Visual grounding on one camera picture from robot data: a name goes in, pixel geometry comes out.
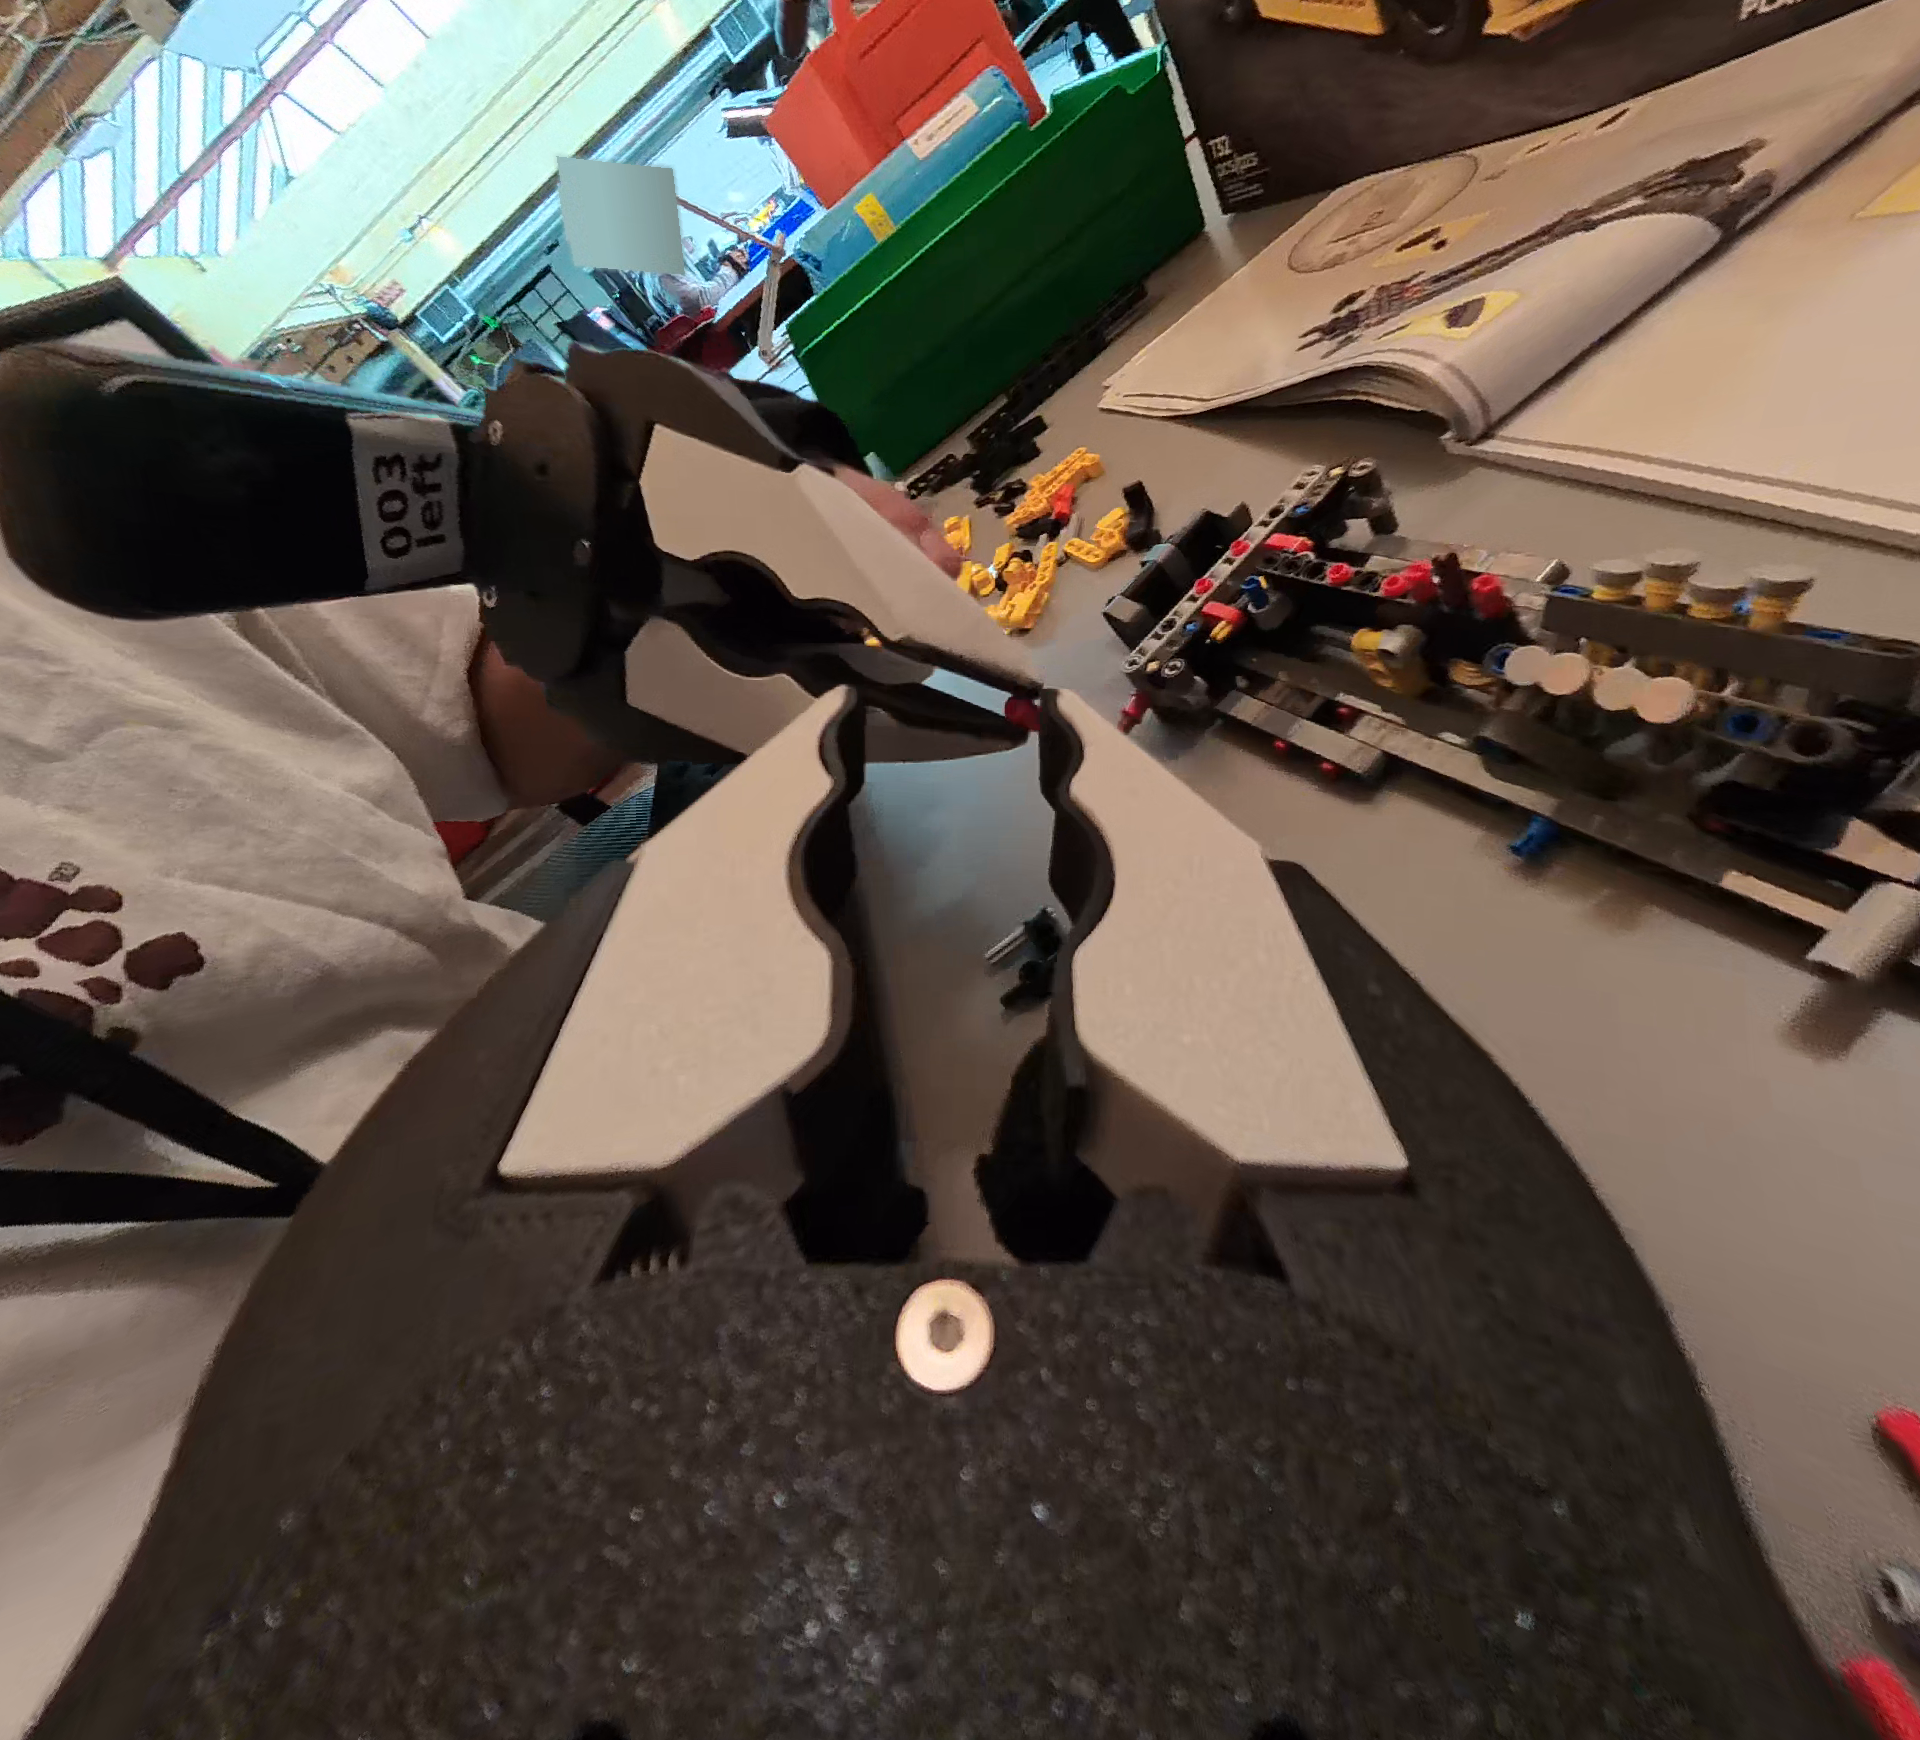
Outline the black framed marker sign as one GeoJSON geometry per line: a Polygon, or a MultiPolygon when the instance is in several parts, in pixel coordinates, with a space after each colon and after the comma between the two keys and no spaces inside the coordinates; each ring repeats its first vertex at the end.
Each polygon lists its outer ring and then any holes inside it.
{"type": "Polygon", "coordinates": [[[119,277],[2,306],[2,354],[30,345],[88,345],[133,359],[213,364],[204,345],[119,277]]]}

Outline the green plastic bin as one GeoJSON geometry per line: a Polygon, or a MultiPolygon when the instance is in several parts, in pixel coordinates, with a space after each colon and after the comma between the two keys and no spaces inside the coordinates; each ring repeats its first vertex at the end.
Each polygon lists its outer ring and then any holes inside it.
{"type": "Polygon", "coordinates": [[[787,322],[815,404],[901,473],[1203,233],[1166,49],[1062,89],[787,322]]]}

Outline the lego instruction booklet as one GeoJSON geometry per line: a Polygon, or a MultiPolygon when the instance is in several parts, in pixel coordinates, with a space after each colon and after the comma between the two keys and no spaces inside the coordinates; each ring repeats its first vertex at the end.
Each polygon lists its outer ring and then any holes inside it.
{"type": "Polygon", "coordinates": [[[1916,551],[1916,0],[1343,185],[1101,393],[1254,404],[1916,551]]]}

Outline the light blue roll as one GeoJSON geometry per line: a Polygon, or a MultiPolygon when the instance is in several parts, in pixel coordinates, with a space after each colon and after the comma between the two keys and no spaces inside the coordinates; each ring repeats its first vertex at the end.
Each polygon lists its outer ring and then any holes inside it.
{"type": "Polygon", "coordinates": [[[1028,102],[1003,69],[986,69],[915,127],[847,195],[825,208],[789,243],[812,298],[847,277],[955,185],[1000,138],[1028,127],[1028,102]]]}

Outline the black lego beam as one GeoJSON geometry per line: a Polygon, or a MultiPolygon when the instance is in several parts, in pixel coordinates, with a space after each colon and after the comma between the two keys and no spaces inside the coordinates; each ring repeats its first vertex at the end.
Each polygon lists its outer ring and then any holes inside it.
{"type": "Polygon", "coordinates": [[[993,499],[997,484],[1031,467],[1038,459],[1044,435],[1042,407],[1079,374],[1083,374],[1145,308],[1149,287],[1135,280],[1117,298],[1104,304],[1086,325],[1066,335],[1046,356],[1024,369],[1008,384],[997,407],[986,412],[966,435],[962,446],[932,459],[919,473],[907,479],[901,491],[907,501],[936,499],[939,491],[966,487],[976,499],[993,499]]]}

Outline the orange bag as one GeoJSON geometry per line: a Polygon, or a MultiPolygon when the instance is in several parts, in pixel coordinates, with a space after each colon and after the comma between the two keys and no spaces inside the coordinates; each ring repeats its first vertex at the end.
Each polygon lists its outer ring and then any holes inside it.
{"type": "Polygon", "coordinates": [[[1021,97],[1028,126],[1044,119],[993,0],[830,0],[830,38],[785,83],[767,133],[832,208],[986,71],[1021,97]]]}

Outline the person's left forearm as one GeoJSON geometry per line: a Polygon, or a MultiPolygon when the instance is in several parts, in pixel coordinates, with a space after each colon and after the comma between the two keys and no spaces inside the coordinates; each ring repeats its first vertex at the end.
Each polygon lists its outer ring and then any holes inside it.
{"type": "Polygon", "coordinates": [[[602,744],[559,710],[548,689],[480,641],[469,661],[469,699],[480,747],[514,809],[559,809],[624,785],[637,764],[602,744]]]}

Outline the black lego connector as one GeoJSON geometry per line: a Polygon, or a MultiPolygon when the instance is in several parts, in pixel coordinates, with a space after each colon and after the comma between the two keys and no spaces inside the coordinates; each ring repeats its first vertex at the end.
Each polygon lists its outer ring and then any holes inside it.
{"type": "Polygon", "coordinates": [[[1028,1011],[1051,1000],[1065,942],[1062,918],[1042,908],[986,950],[981,966],[1004,980],[997,997],[1003,1011],[1028,1011]]]}

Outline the pile of yellow lego pieces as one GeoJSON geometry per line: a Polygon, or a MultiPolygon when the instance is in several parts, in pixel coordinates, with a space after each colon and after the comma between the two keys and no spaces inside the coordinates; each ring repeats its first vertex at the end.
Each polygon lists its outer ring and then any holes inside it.
{"type": "Polygon", "coordinates": [[[973,551],[969,518],[948,518],[945,544],[957,554],[957,590],[979,603],[1003,633],[1031,633],[1065,566],[1104,571],[1131,551],[1131,507],[1092,503],[1090,491],[1104,482],[1104,459],[1080,446],[1011,494],[1000,494],[991,513],[1004,535],[993,554],[973,551]]]}

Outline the grey lego car chassis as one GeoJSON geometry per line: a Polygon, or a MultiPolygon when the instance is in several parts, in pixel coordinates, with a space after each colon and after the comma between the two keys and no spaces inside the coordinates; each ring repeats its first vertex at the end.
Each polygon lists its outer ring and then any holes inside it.
{"type": "Polygon", "coordinates": [[[1793,921],[1851,984],[1916,966],[1916,644],[1803,623],[1813,573],[1406,538],[1368,460],[1203,508],[1104,603],[1144,719],[1375,788],[1416,771],[1793,921]]]}

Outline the pile of small lego pieces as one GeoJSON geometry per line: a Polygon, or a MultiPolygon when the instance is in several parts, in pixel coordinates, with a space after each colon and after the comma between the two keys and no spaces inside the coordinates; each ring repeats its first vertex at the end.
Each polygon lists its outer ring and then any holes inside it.
{"type": "MultiPolygon", "coordinates": [[[[1916,1496],[1916,1414],[1884,1407],[1874,1417],[1874,1442],[1916,1496]]],[[[1838,1682],[1872,1739],[1916,1739],[1916,1562],[1878,1562],[1864,1576],[1860,1596],[1884,1641],[1898,1650],[1903,1665],[1860,1652],[1838,1662],[1838,1682]]]]}

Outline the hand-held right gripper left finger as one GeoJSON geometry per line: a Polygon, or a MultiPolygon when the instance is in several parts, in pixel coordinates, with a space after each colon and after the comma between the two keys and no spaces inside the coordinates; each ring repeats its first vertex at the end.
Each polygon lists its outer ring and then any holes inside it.
{"type": "Polygon", "coordinates": [[[812,1264],[901,1264],[926,1230],[866,990],[849,689],[651,837],[500,1152],[520,1193],[637,1186],[692,1232],[750,1186],[812,1264]]]}

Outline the person's left hand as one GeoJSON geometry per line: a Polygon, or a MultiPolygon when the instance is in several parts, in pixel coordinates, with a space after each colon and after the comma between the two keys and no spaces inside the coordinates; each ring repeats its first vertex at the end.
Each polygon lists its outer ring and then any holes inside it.
{"type": "Polygon", "coordinates": [[[901,531],[942,578],[955,579],[962,566],[945,531],[894,484],[859,469],[842,469],[844,484],[870,503],[894,531],[901,531]]]}

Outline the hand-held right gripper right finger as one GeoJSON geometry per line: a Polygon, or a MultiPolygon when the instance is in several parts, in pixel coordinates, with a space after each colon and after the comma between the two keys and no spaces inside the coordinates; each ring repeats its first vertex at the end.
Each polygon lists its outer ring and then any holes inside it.
{"type": "Polygon", "coordinates": [[[973,1184],[997,1246],[1079,1264],[1125,1198],[1217,1240],[1262,1189],[1391,1193],[1411,1167],[1262,845],[1066,692],[1038,703],[1065,917],[1044,1038],[973,1184]]]}

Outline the person in white shirt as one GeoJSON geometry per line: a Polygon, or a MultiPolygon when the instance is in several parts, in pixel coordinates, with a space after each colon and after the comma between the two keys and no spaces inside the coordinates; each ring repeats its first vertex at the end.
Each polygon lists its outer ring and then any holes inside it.
{"type": "MultiPolygon", "coordinates": [[[[456,585],[122,626],[2,566],[2,987],[326,1158],[534,936],[441,822],[507,809],[456,585]]],[[[2,1232],[2,1734],[141,1539],[276,1223],[2,1232]]]]}

